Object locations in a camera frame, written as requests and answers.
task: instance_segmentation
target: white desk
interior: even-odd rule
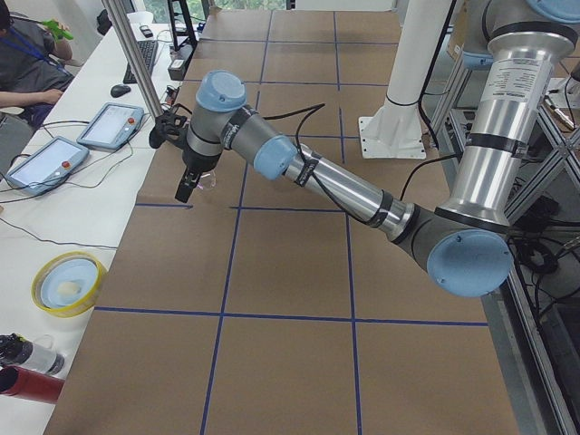
[[[165,24],[151,26],[155,34],[166,28]],[[139,30],[135,34],[137,39],[144,39]],[[160,40],[168,40],[169,37],[170,34],[166,32],[160,35]],[[169,79],[169,63],[169,43],[159,42],[158,60],[152,79],[160,98],[168,84],[179,86],[178,82]],[[131,85],[132,91],[118,99],[113,99],[110,95],[111,87],[122,82],[126,65],[119,40],[111,29],[58,101],[46,123],[90,121],[105,102],[141,106],[147,112],[137,84]],[[40,198],[4,204],[5,211],[0,217],[34,232],[41,238],[116,247],[121,241],[136,194],[153,158],[154,150],[148,143],[152,126],[153,120],[147,116],[140,132],[130,142],[132,151],[129,146],[125,146],[70,178],[70,181],[81,185],[94,185],[115,162],[132,153],[98,188],[62,185]],[[76,140],[83,128],[82,125],[55,125],[50,128],[50,132],[55,136]],[[46,131],[37,131],[24,152],[35,152],[49,139]],[[92,150],[84,164],[107,154],[109,153]],[[0,184],[0,189],[9,189],[5,181]],[[24,198],[24,195],[14,192],[0,193],[0,202],[18,198]],[[34,305],[30,288],[34,276],[44,264],[55,256],[73,250],[91,253],[107,268],[115,255],[113,249],[42,243],[0,222],[0,334],[19,333],[29,340],[45,334],[51,335],[54,348],[66,359],[59,377],[65,377],[69,371],[90,312],[70,319],[50,316]],[[11,435],[42,434],[52,412],[53,405],[0,396],[0,421]]]

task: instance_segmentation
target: person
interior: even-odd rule
[[[34,129],[73,80],[49,54],[62,61],[73,58],[65,39],[55,41],[37,24],[12,18],[5,0],[0,0],[0,108],[23,108],[20,116]]]

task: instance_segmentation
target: metal pole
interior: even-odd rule
[[[107,9],[112,26],[117,32],[117,36],[119,37],[121,47],[125,52],[125,57],[127,57],[131,71],[135,74],[137,84],[139,85],[141,94],[145,99],[145,104],[149,109],[149,113],[153,117],[158,117],[163,113],[163,110],[161,109],[159,98],[155,92],[150,73],[145,66],[145,62],[143,61],[139,47],[137,46],[137,40],[135,39],[131,29],[131,24],[129,23],[129,19],[125,13],[122,1],[102,0],[102,3],[105,6],[105,9]]]

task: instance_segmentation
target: blue plastic cap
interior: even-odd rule
[[[196,100],[209,111],[236,111],[246,104],[246,86],[229,71],[211,71],[201,81]]]
[[[286,136],[275,136],[257,152],[254,169],[267,179],[277,179],[288,169],[297,152],[294,144]]]
[[[578,0],[527,0],[527,3],[540,15],[557,23],[580,23],[580,2]]]
[[[431,250],[427,272],[454,295],[478,297],[498,288],[511,265],[503,238],[483,229],[467,229],[443,238]]]
[[[463,64],[468,70],[488,70],[492,63],[491,54],[463,52]]]

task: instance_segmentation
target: black keyboard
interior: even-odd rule
[[[141,56],[143,56],[143,61],[145,61],[145,66],[149,70],[149,74],[153,72],[153,67],[155,66],[155,55],[157,54],[157,41],[146,40],[137,41],[137,45],[141,51]],[[125,71],[125,77],[123,77],[123,83],[131,84],[136,83],[137,79],[135,74],[131,71],[131,66],[127,63],[127,71]]]

